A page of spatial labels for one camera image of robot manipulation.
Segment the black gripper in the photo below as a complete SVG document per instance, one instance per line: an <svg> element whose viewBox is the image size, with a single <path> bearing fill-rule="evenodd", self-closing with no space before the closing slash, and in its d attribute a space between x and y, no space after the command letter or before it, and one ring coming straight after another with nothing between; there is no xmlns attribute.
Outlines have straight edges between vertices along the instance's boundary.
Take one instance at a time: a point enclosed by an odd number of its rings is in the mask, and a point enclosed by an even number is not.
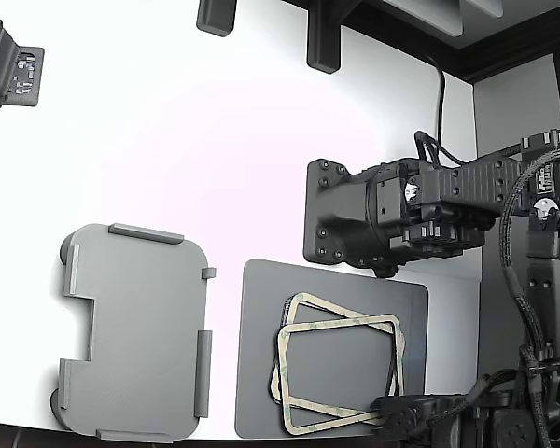
<svg viewBox="0 0 560 448"><path fill-rule="evenodd" d="M379 165L351 174L327 159L307 165L302 254L320 265L345 263L392 278L398 261L378 225L376 175Z"/></svg>

